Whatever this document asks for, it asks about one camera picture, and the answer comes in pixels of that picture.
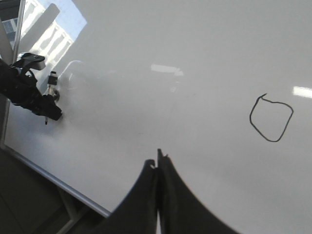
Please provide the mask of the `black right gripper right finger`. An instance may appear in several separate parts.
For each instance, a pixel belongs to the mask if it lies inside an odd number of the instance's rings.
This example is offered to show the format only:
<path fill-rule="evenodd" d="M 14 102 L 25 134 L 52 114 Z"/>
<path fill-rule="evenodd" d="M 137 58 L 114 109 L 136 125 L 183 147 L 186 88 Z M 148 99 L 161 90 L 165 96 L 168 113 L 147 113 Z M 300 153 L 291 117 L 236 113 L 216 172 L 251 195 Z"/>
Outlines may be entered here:
<path fill-rule="evenodd" d="M 236 234 L 211 213 L 179 176 L 168 155 L 157 150 L 158 210 L 163 234 Z"/>

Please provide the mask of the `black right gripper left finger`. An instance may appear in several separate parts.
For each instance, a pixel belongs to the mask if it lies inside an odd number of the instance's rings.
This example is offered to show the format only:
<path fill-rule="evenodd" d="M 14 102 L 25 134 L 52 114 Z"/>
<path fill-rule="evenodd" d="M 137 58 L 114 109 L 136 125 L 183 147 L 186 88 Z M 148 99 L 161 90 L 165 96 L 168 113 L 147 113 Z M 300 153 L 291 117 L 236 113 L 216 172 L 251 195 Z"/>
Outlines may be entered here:
<path fill-rule="evenodd" d="M 157 226 L 157 183 L 155 161 L 144 162 L 135 184 L 119 206 L 91 233 L 155 234 Z"/>

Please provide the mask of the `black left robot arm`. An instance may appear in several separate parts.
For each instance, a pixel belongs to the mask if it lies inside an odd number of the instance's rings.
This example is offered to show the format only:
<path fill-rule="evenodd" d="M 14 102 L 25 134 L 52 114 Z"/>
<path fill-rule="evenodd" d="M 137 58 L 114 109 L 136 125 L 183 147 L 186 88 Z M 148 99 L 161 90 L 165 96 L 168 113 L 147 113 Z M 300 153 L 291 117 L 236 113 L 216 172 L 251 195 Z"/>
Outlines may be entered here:
<path fill-rule="evenodd" d="M 0 62 L 0 92 L 17 106 L 38 116 L 59 120 L 62 112 L 52 95 L 42 95 L 37 80 L 23 75 L 3 60 Z M 156 171 L 152 159 L 144 162 L 142 171 L 122 203 L 105 220 L 89 231 L 91 234 L 156 233 Z"/>

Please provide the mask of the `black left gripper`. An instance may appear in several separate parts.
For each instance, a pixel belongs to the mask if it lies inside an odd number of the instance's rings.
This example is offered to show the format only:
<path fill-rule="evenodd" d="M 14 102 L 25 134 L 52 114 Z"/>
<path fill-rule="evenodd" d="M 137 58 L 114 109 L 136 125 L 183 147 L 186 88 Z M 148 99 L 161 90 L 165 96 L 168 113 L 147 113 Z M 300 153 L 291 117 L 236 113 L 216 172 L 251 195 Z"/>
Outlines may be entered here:
<path fill-rule="evenodd" d="M 59 120 L 62 110 L 55 104 L 52 95 L 41 95 L 30 102 L 30 110 L 38 116 Z"/>

